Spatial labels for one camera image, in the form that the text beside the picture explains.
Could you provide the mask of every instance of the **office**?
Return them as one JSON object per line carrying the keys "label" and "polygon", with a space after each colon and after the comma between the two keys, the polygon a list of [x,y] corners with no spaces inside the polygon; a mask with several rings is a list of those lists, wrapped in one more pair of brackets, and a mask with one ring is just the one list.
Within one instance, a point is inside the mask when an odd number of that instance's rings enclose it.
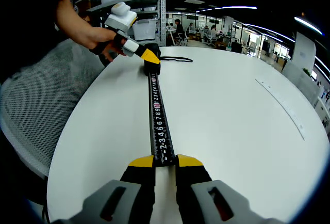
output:
{"label": "office", "polygon": [[74,223],[327,213],[324,0],[26,1],[5,2],[5,36],[24,41],[1,67],[5,193],[23,200],[9,208]]}

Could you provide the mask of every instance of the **office chair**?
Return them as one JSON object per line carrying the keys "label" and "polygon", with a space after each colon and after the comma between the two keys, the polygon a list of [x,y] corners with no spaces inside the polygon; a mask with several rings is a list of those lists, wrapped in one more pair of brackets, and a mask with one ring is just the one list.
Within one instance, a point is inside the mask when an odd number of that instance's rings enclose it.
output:
{"label": "office chair", "polygon": [[188,37],[186,33],[178,33],[179,35],[179,46],[188,46]]}
{"label": "office chair", "polygon": [[213,35],[210,29],[207,29],[206,32],[207,32],[206,38],[209,40],[209,42],[206,44],[215,46],[212,42],[215,42],[217,40],[217,36]]}
{"label": "office chair", "polygon": [[251,42],[250,49],[255,52],[256,51],[257,44],[255,42]]}
{"label": "office chair", "polygon": [[196,34],[196,29],[194,26],[188,26],[188,34]]}
{"label": "office chair", "polygon": [[3,83],[1,129],[21,161],[41,178],[48,176],[71,112],[103,69],[98,56],[68,39]]}

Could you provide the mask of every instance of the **shelf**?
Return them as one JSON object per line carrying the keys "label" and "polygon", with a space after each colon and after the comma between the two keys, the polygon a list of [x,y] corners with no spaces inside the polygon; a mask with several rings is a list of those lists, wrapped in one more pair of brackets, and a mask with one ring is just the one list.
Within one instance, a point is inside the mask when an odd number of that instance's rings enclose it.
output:
{"label": "shelf", "polygon": [[158,11],[138,11],[137,15],[157,14]]}
{"label": "shelf", "polygon": [[119,2],[125,2],[127,5],[130,6],[131,9],[136,9],[136,8],[142,8],[142,7],[156,6],[158,0],[115,0],[115,1],[111,1],[108,3],[104,3],[101,5],[95,6],[93,8],[90,8],[90,9],[88,9],[88,11],[94,12],[94,11],[101,10],[103,8],[107,8],[107,7],[110,8]]}
{"label": "shelf", "polygon": [[159,40],[156,40],[156,39],[142,40],[142,41],[137,41],[137,42],[140,43],[141,45],[146,45],[148,43],[157,43],[159,46],[161,46],[161,42]]}

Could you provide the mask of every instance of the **desk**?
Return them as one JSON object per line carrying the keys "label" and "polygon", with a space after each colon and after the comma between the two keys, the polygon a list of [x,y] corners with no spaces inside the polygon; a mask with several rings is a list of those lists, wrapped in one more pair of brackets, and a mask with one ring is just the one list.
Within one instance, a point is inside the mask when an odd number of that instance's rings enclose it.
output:
{"label": "desk", "polygon": [[[159,76],[175,153],[202,161],[213,180],[247,197],[262,217],[291,220],[317,186],[330,152],[307,99],[257,58],[198,47],[160,49],[163,56],[194,60],[164,61]],[[70,218],[84,198],[150,154],[148,81],[141,66],[136,56],[118,56],[72,112],[49,172],[51,220]],[[291,106],[305,140],[256,77]],[[174,185],[173,168],[156,168],[151,223],[180,223]]]}
{"label": "desk", "polygon": [[175,42],[174,42],[174,38],[173,38],[172,33],[173,32],[176,32],[176,29],[166,29],[166,32],[169,32],[170,33],[171,38],[172,38],[172,42],[173,42],[173,46],[175,46]]}

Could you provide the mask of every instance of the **tape measure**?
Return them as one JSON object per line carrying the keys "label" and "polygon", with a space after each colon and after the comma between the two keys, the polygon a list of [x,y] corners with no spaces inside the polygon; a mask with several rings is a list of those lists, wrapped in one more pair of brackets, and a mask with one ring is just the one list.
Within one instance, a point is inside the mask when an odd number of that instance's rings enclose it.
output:
{"label": "tape measure", "polygon": [[149,73],[150,133],[154,166],[172,166],[175,153],[157,73]]}

